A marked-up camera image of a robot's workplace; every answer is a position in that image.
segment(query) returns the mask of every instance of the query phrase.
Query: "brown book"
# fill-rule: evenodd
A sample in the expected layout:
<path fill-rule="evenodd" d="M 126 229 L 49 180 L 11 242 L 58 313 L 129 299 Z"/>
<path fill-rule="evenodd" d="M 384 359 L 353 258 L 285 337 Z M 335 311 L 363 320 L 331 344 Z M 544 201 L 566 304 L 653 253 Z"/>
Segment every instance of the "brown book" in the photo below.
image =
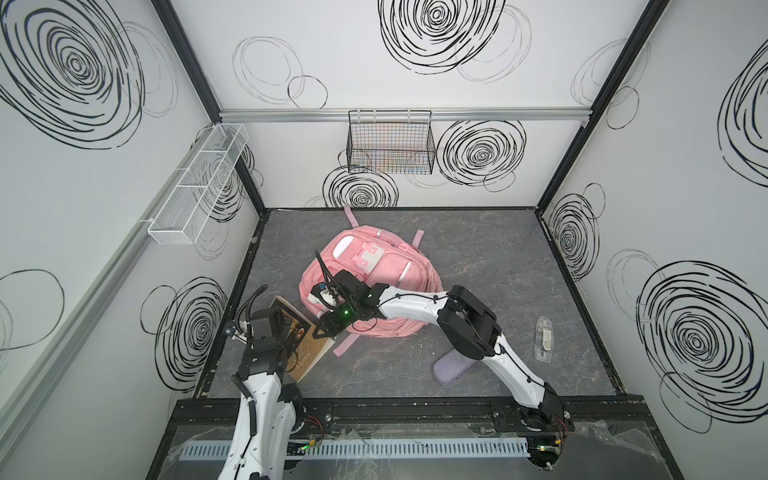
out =
<path fill-rule="evenodd" d="M 309 373 L 320 360 L 320 357 L 330 350 L 334 341 L 330 338 L 314 338 L 312 336 L 315 331 L 314 324 L 281 296 L 275 297 L 272 307 L 275 306 L 280 306 L 285 316 L 286 348 L 289 352 L 293 351 L 288 359 L 286 373 L 290 374 L 297 382 L 301 382 L 301 379 Z"/>

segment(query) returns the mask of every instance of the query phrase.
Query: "black wire basket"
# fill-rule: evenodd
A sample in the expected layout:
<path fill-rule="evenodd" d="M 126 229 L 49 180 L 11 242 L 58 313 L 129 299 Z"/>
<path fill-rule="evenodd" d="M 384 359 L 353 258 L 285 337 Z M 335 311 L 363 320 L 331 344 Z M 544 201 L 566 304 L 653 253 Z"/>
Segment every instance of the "black wire basket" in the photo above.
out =
<path fill-rule="evenodd" d="M 351 174 L 373 169 L 430 175 L 436 155 L 429 110 L 349 112 L 346 163 Z"/>

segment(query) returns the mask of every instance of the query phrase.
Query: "wire basket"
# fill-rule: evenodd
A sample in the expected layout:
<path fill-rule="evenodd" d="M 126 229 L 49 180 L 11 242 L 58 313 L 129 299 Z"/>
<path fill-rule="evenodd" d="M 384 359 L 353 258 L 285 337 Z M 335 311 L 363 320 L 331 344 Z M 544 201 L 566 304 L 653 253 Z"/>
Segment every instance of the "wire basket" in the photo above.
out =
<path fill-rule="evenodd" d="M 429 110 L 349 112 L 349 172 L 370 168 L 386 174 L 432 174 L 435 138 Z"/>
<path fill-rule="evenodd" d="M 147 229 L 152 238 L 160 245 L 197 242 L 247 140 L 243 124 L 218 124 L 211 128 L 203 146 Z"/>

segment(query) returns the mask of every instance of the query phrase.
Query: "pink backpack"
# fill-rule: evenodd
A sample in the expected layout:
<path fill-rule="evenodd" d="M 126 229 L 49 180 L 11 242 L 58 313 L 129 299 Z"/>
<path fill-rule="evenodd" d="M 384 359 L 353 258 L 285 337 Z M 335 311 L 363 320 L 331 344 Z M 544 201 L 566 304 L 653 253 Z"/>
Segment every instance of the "pink backpack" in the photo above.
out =
<path fill-rule="evenodd" d="M 336 235 L 320 252 L 332 275 L 347 270 L 369 286 L 388 283 L 404 290 L 442 292 L 442 283 L 435 267 L 418 249 L 424 234 L 422 230 L 416 232 L 412 243 L 406 243 L 392 232 L 377 227 L 361 227 L 349 207 L 344 207 L 344 211 L 353 228 Z M 328 310 L 310 293 L 312 287 L 322 281 L 320 265 L 317 260 L 313 260 L 301 277 L 299 292 L 304 306 L 315 316 Z M 347 327 L 352 334 L 334 353 L 340 356 L 360 335 L 407 336 L 424 325 L 424 322 L 406 318 L 357 321 Z"/>

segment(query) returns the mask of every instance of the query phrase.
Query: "gray marble floor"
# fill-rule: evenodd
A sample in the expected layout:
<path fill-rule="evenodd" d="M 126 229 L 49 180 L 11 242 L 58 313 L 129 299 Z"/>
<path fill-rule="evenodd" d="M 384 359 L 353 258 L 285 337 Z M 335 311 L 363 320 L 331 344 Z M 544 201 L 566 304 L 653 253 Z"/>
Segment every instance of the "gray marble floor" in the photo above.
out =
<path fill-rule="evenodd" d="M 559 394 L 615 394 L 532 211 L 359 210 L 355 215 L 361 225 L 390 230 L 405 240 L 412 239 L 419 228 L 424 230 L 420 249 L 437 269 L 443 286 L 466 286 L 490 306 L 512 348 Z M 275 295 L 281 295 L 304 310 L 298 284 L 314 250 L 321 250 L 348 227 L 341 211 L 272 212 L 243 298 L 268 283 L 270 288 L 254 309 L 268 306 Z M 552 321 L 551 363 L 534 359 L 539 316 Z M 346 335 L 337 336 L 337 343 Z M 440 328 L 432 325 L 404 338 L 361 336 L 341 357 L 328 352 L 300 388 L 307 398 L 508 395 L 481 363 L 449 386 L 438 383 L 432 366 L 451 349 Z M 229 377 L 242 351 L 241 342 L 227 340 L 209 397 L 238 395 Z"/>

